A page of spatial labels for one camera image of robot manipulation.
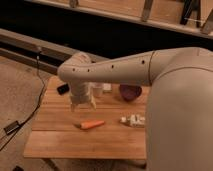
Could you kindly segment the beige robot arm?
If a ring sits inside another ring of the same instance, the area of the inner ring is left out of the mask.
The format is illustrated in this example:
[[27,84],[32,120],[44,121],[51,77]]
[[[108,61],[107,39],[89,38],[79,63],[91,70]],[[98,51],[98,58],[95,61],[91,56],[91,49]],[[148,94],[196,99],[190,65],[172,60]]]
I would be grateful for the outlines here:
[[71,105],[91,99],[91,82],[148,86],[147,171],[213,171],[213,51],[153,50],[93,63],[82,52],[61,64]]

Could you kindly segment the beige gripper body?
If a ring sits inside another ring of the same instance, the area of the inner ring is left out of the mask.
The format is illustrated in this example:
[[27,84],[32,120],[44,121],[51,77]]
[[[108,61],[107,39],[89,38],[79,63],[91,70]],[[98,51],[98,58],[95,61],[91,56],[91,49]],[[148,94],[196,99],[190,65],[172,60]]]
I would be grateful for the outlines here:
[[69,83],[70,99],[74,104],[83,104],[91,101],[91,88],[85,82]]

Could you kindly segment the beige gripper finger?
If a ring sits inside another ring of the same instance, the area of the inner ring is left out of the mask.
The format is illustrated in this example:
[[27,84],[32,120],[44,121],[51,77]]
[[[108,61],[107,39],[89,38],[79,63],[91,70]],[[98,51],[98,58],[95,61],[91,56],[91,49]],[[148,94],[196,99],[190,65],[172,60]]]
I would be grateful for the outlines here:
[[96,109],[96,102],[94,99],[91,99],[90,105],[93,109]]
[[71,111],[74,112],[75,111],[75,107],[76,107],[75,104],[71,104],[70,106],[71,106]]

